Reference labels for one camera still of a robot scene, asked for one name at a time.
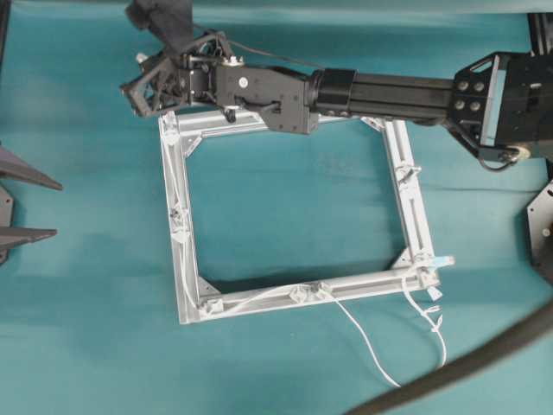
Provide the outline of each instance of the white wire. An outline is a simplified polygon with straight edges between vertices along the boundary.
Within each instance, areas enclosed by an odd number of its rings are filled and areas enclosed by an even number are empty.
[[[440,339],[440,343],[442,345],[442,362],[440,364],[440,367],[443,366],[448,358],[448,348],[446,346],[446,342],[445,340],[443,339],[443,336],[442,336],[442,332],[440,331],[440,327],[441,327],[441,324],[442,324],[442,316],[439,317],[438,319],[438,323],[434,322],[430,317],[429,317],[429,314],[430,313],[434,313],[434,312],[437,312],[440,310],[440,307],[439,306],[433,306],[433,307],[430,307],[428,308],[427,310],[423,310],[421,309],[421,307],[415,302],[415,300],[413,299],[413,297],[411,296],[410,294],[410,290],[409,290],[409,287],[407,286],[407,277],[409,275],[411,275],[411,273],[413,271],[416,271],[416,267],[415,266],[412,266],[409,270],[407,270],[405,273],[403,273],[401,275],[401,288],[402,288],[402,291],[404,293],[404,296],[405,298],[407,299],[407,301],[409,302],[409,304],[426,320],[429,322],[430,324],[430,327],[432,328],[432,331],[436,333],[436,335],[438,336],[438,338]],[[308,289],[311,289],[313,288],[311,285],[308,285],[308,284],[293,284],[293,285],[288,285],[286,287],[275,287],[275,288],[271,288],[271,289],[268,289],[268,290],[263,290],[261,291],[260,293],[258,293],[257,295],[253,296],[253,297],[249,297],[249,298],[246,298],[244,301],[242,301],[241,303],[238,303],[236,304],[234,307],[231,307],[230,309],[228,310],[225,310],[225,311],[222,311],[220,313],[217,313],[217,316],[225,316],[225,315],[230,315],[230,314],[233,314],[235,313],[237,310],[239,309],[242,309],[244,308],[248,303],[251,303],[253,301],[257,301],[257,300],[260,300],[262,298],[265,298],[267,297],[269,294],[272,294],[273,292],[275,291],[283,291],[283,290],[286,290],[286,289],[289,289],[289,293],[291,293],[291,291],[294,289],[294,288],[299,288],[299,287],[302,287],[302,288],[308,288]],[[378,359],[377,357],[377,354],[376,352],[374,351],[374,347],[372,346],[371,344],[371,341],[369,340],[369,337],[368,335],[366,334],[366,332],[363,330],[363,328],[361,327],[361,325],[359,324],[359,322],[355,319],[355,317],[352,316],[352,314],[346,309],[346,307],[340,302],[340,300],[336,297],[334,297],[330,292],[328,292],[327,290],[321,290],[320,292],[323,292],[329,299],[331,299],[333,302],[336,303],[336,305],[338,305],[340,307],[340,309],[344,312],[344,314],[346,315],[346,317],[352,322],[352,324],[355,326],[355,328],[360,332],[361,336],[363,337],[363,340],[365,341],[365,345],[367,346],[367,349],[369,350],[369,353],[371,354],[371,357],[372,357],[372,360],[374,361],[374,364],[376,365],[377,369],[379,370],[379,372],[384,376],[384,378],[393,386],[395,387],[401,387],[401,385],[396,382],[389,373],[387,373],[385,371],[385,369],[382,367],[382,365],[380,364],[380,360]]]
[[[252,301],[261,300],[275,291],[285,291],[286,289],[289,289],[288,293],[291,293],[294,288],[299,288],[299,287],[311,288],[311,286],[307,284],[293,284],[293,285],[285,285],[285,286],[280,286],[275,288],[269,288],[268,290],[261,291],[260,293],[256,294],[253,297],[246,298],[244,301],[236,304],[234,307],[231,307],[228,310],[217,313],[217,316],[225,316],[227,314],[233,314],[237,310],[244,308],[247,304],[251,303]]]
[[[424,318],[427,322],[429,322],[430,327],[432,328],[432,331],[438,336],[438,339],[440,339],[440,343],[442,344],[442,362],[440,364],[440,367],[446,364],[446,360],[448,359],[448,347],[446,345],[445,340],[443,340],[442,332],[440,331],[440,326],[442,325],[442,316],[438,319],[438,323],[435,323],[434,320],[432,320],[429,317],[429,312],[433,312],[432,308],[424,311],[421,309],[421,307],[415,302],[413,297],[411,296],[411,293],[409,291],[409,288],[407,287],[407,274],[408,271],[402,275],[401,277],[401,288],[404,292],[404,296],[411,304],[411,306],[418,312],[418,314],[421,315],[422,318]]]
[[[363,337],[363,340],[365,340],[365,344],[367,346],[367,348],[369,349],[369,352],[371,353],[371,357],[372,357],[372,360],[374,361],[374,364],[377,366],[378,370],[380,371],[380,373],[385,377],[386,380],[388,380],[388,382],[390,382],[393,386],[395,387],[401,387],[401,385],[399,385],[399,383],[397,383],[385,370],[384,368],[382,367],[382,365],[380,365],[380,361],[378,360],[378,357],[377,357],[377,354],[374,352],[374,349],[372,348],[372,344],[371,344],[371,341],[369,340],[369,337],[366,335],[366,332],[363,330],[363,328],[361,327],[361,325],[358,323],[357,320],[355,320],[355,317],[353,317],[350,312],[346,309],[346,307],[344,307],[342,305],[342,303],[340,302],[340,300],[336,297],[334,297],[332,294],[330,293],[327,293],[329,298],[331,298],[337,305],[338,307],[340,307],[342,309],[342,311],[344,312],[344,314],[347,316],[347,318],[350,319],[350,321],[353,323],[353,325],[357,328],[357,330],[359,330],[361,336]]]

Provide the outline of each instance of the teal surface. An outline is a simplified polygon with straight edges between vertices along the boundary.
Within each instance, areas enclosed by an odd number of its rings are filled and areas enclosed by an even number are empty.
[[[523,15],[240,4],[232,13],[204,2],[196,19],[254,47],[364,72],[445,78],[491,51],[529,49]],[[159,44],[122,10],[12,8],[0,138],[65,190],[3,181],[18,226],[60,234],[0,268],[0,412],[339,414],[387,390],[332,304],[179,326],[156,121],[134,118],[118,91],[137,75],[136,52]],[[551,295],[527,264],[521,214],[545,168],[538,160],[490,174],[444,130],[409,129],[436,253],[457,258],[441,274],[455,358]],[[401,250],[384,147],[357,121],[310,137],[214,138],[189,168],[200,271],[223,291],[374,271]],[[400,295],[346,306],[399,381],[438,362],[435,339]],[[393,413],[550,414],[552,358],[549,338]]]

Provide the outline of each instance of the black hose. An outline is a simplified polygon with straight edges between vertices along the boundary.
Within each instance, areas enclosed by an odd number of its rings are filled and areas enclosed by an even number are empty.
[[[371,399],[357,406],[346,415],[372,415],[405,405],[422,396],[436,392],[458,380],[475,374],[484,367],[499,361],[553,329],[553,300],[533,311],[529,316],[513,324],[509,329],[492,338],[472,352],[449,362],[447,365],[425,374],[398,389]]]

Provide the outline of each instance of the square metal frame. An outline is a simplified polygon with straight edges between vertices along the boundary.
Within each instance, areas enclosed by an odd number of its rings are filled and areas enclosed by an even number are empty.
[[[175,287],[181,324],[281,310],[333,301],[316,294],[322,284],[338,300],[381,296],[402,290],[424,290],[440,283],[423,197],[404,121],[361,118],[360,122],[382,133],[391,170],[391,181],[404,231],[405,249],[387,271],[348,275],[301,284],[222,294],[199,274],[194,241],[192,208],[186,160],[202,140],[251,131],[266,131],[255,113],[238,110],[236,123],[228,124],[217,111],[159,118],[163,173],[167,193],[169,233],[175,268]],[[320,117],[320,123],[343,118]],[[300,290],[313,287],[313,290]]]

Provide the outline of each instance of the bolt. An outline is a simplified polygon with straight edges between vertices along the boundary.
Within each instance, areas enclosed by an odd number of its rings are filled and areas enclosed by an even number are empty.
[[[238,84],[240,85],[241,88],[246,88],[248,87],[248,79],[246,77],[242,77],[238,80]]]
[[[459,91],[466,91],[468,88],[468,82],[466,82],[465,80],[462,80],[461,82],[459,82],[459,85],[457,86],[457,88],[459,88]]]

